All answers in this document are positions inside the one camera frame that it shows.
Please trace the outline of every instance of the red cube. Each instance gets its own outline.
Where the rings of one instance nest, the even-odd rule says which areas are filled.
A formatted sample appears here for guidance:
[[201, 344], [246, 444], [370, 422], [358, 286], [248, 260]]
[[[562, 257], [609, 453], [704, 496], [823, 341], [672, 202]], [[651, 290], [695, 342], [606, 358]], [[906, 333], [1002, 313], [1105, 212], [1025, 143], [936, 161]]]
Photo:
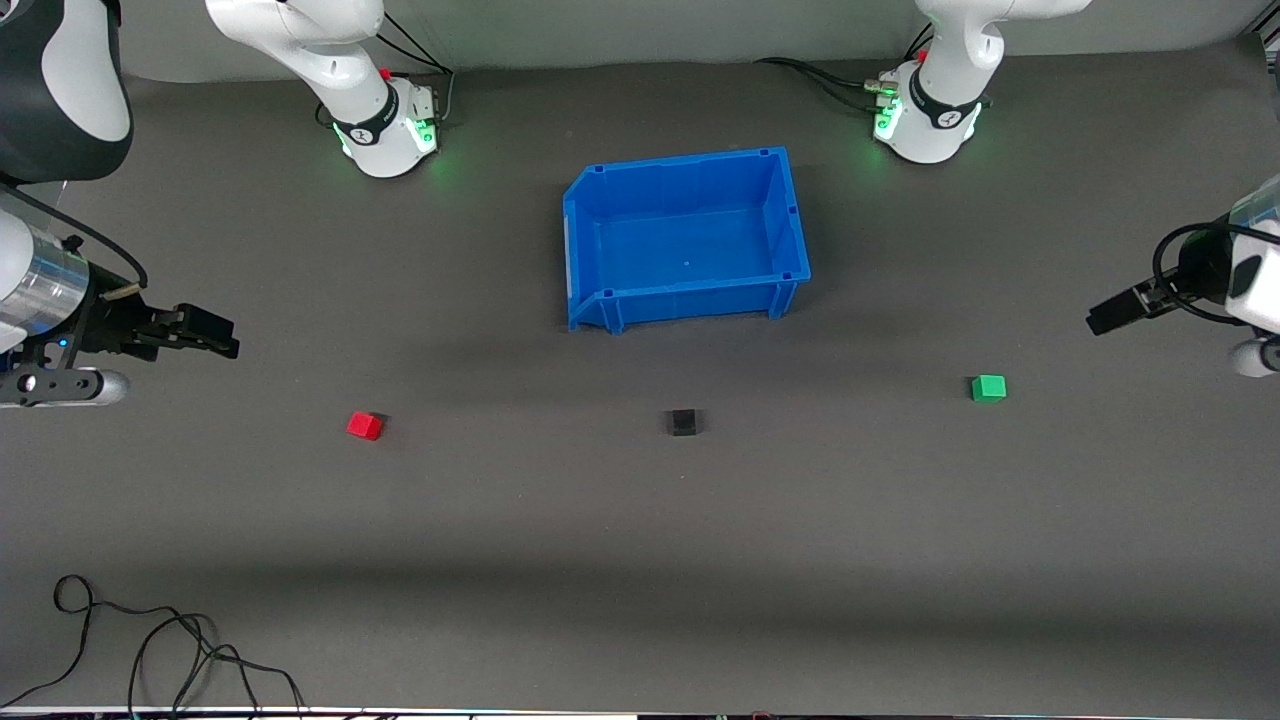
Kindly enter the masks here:
[[378, 439], [383, 434], [383, 420], [369, 413], [353, 413], [347, 432], [361, 439]]

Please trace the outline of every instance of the gray wall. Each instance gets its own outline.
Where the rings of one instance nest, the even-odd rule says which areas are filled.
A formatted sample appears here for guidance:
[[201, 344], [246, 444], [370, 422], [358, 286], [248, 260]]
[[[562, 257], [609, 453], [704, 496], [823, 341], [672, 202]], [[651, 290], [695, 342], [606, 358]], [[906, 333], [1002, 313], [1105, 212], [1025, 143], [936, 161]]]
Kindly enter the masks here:
[[[124, 67], [172, 82], [288, 77], [228, 41], [201, 0], [124, 0]], [[1094, 0], [1079, 15], [1005, 26], [1011, 54], [1174, 50], [1230, 37], [1267, 0]], [[924, 18], [913, 0], [387, 0], [447, 64], [470, 68], [888, 58]], [[370, 44], [374, 59], [413, 69]]]

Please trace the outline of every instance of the green led light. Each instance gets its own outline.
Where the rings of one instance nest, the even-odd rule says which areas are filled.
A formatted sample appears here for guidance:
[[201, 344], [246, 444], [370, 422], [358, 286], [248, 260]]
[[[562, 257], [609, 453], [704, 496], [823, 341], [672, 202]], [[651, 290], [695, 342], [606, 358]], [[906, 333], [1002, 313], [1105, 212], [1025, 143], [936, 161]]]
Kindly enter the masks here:
[[965, 140], [969, 140], [970, 137], [973, 137], [973, 128], [977, 127], [977, 124], [978, 124], [978, 115], [980, 115], [980, 114], [982, 114], [982, 102], [978, 102], [978, 105], [973, 109], [973, 119], [969, 120], [969, 129], [964, 131], [964, 138]]
[[404, 124], [412, 132], [413, 143], [422, 154], [435, 150], [435, 127], [430, 120], [404, 118]]
[[351, 147], [347, 147], [347, 138], [343, 137], [342, 131], [338, 129], [338, 123], [333, 123], [333, 133], [338, 136], [338, 142], [342, 143], [342, 154], [351, 158]]
[[876, 123], [876, 137], [888, 141], [893, 137], [893, 131], [897, 129], [897, 120], [902, 117], [902, 100], [895, 97], [888, 108], [881, 110], [882, 117]]

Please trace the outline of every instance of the green cube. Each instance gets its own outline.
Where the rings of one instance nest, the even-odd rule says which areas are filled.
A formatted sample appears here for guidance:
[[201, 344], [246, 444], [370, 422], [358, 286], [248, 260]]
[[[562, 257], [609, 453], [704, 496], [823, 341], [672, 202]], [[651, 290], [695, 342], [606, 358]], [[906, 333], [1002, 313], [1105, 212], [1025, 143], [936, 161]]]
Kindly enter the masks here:
[[1000, 402], [1009, 396], [1005, 375], [978, 375], [973, 379], [974, 402]]

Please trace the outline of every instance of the metal cylinder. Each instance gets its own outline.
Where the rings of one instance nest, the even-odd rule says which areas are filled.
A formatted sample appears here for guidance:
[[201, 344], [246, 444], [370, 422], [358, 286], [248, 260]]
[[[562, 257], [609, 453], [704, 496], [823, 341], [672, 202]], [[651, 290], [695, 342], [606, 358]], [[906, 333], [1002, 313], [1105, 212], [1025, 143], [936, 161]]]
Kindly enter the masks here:
[[0, 213], [0, 236], [5, 236], [0, 238], [0, 251], [10, 259], [19, 254], [22, 259], [29, 256], [26, 273], [17, 277], [15, 272], [17, 282], [0, 288], [0, 292], [12, 288], [0, 299], [0, 324], [20, 328], [28, 336], [54, 329], [84, 300], [88, 261], [63, 250], [47, 232], [5, 213]]

